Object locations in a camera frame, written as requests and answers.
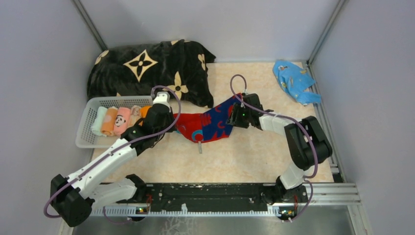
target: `white plastic basket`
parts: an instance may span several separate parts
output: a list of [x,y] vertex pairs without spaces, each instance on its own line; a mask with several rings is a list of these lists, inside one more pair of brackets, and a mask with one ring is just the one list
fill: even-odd
[[110,107],[127,107],[134,105],[151,106],[153,99],[151,96],[111,96],[97,97],[88,101],[82,114],[78,131],[76,132],[75,144],[80,148],[108,148],[116,141],[118,137],[97,136],[91,132],[91,125],[95,121],[96,112],[100,106]]

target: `beige table surface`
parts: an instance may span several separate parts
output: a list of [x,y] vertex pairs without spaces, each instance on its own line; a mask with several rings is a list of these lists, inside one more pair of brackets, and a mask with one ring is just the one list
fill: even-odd
[[[291,99],[277,84],[273,63],[217,63],[207,64],[209,89],[215,105],[232,96],[231,77],[245,76],[248,92],[257,93],[264,109],[304,118],[315,116],[312,105],[302,106]],[[243,92],[243,81],[234,79],[236,92]],[[177,102],[169,102],[177,112]],[[203,113],[207,109],[182,102],[183,113]],[[95,159],[105,149],[95,149]],[[261,183],[275,182],[291,162],[285,137],[256,128],[234,128],[229,138],[198,145],[179,133],[167,133],[153,149],[120,167],[105,182],[121,180],[136,174],[148,183]],[[312,182],[333,182],[326,160],[319,164]]]

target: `black pillow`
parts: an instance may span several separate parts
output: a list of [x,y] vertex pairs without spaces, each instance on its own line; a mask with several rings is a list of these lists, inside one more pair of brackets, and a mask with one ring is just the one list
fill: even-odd
[[215,58],[200,43],[185,40],[115,47],[96,59],[88,79],[88,99],[149,95],[153,86],[164,85],[181,100],[212,108],[206,63]]

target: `white wall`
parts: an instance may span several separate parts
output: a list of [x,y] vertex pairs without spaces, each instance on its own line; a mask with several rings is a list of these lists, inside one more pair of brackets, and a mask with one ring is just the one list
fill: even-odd
[[217,61],[308,59],[338,0],[82,0],[109,47],[185,38]]
[[74,142],[99,53],[69,0],[1,1],[0,234],[57,234],[42,210],[50,180],[89,159]]
[[414,234],[415,1],[350,0],[313,70],[374,234]]

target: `red and blue cloth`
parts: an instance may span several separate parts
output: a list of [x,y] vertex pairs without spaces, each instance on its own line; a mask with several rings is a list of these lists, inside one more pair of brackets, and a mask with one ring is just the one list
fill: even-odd
[[216,141],[228,137],[232,125],[226,124],[235,103],[240,103],[235,96],[202,114],[180,114],[176,128],[186,139],[198,143]]

